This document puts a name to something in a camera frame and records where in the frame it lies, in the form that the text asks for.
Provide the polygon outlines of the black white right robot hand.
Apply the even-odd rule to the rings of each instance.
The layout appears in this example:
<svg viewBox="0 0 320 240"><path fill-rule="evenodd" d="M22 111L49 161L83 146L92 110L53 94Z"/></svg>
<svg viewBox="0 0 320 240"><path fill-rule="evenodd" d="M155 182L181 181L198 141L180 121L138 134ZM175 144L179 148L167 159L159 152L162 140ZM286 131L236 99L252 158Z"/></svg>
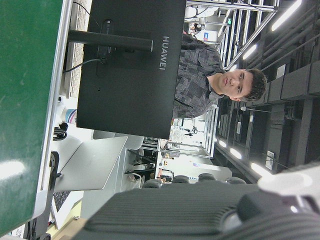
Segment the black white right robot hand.
<svg viewBox="0 0 320 240"><path fill-rule="evenodd" d="M317 240L320 164L264 176L158 184L115 194L77 240Z"/></svg>

